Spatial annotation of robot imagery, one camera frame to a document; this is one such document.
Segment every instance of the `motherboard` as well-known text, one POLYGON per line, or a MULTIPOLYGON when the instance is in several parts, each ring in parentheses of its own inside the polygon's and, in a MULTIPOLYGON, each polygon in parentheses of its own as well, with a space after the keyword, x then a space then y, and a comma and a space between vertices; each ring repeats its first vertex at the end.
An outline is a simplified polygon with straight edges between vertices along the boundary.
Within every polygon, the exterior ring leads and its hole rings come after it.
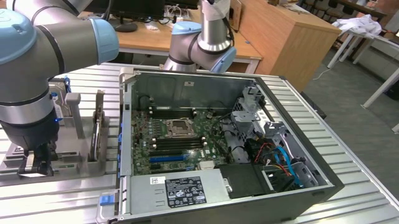
POLYGON ((131 111, 133 174, 212 169, 229 163, 228 145, 209 109, 131 111))

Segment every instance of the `computer monitor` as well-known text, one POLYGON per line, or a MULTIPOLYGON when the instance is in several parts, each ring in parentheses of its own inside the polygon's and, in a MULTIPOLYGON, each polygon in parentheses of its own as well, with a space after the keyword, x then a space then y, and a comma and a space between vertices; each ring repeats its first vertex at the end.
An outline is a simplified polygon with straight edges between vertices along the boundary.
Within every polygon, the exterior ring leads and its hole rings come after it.
MULTIPOLYGON (((85 11, 103 13, 109 0, 93 0, 85 11)), ((113 0, 110 13, 125 18, 162 18, 165 0, 113 0)))
POLYGON ((198 0, 165 0, 166 6, 178 4, 179 8, 198 9, 198 0))

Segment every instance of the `wooden cabinet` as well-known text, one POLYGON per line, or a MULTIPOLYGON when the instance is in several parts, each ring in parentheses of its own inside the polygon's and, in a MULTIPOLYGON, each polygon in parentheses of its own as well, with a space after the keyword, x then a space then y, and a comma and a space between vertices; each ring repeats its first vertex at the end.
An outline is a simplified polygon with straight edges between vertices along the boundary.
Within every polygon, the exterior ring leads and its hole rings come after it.
POLYGON ((266 0, 240 0, 238 32, 262 57, 256 74, 284 76, 302 91, 340 30, 312 14, 302 14, 266 0))

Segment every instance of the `power supply label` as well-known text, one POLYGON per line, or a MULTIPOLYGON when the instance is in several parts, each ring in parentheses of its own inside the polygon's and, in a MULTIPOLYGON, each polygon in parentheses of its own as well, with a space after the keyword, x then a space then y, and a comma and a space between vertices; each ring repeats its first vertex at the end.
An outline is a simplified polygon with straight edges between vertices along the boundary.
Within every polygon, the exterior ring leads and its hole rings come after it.
POLYGON ((170 208, 206 203, 198 176, 165 180, 163 184, 170 208))

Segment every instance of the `blue clip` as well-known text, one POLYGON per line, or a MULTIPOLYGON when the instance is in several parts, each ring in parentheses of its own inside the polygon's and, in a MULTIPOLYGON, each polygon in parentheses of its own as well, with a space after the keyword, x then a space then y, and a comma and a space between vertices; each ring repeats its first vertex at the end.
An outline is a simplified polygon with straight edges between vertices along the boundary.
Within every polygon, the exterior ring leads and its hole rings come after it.
POLYGON ((99 197, 99 206, 111 205, 114 203, 113 195, 103 195, 99 197))
POLYGON ((66 86, 66 92, 71 92, 70 91, 70 79, 67 78, 66 75, 63 77, 63 83, 65 83, 65 86, 66 86))

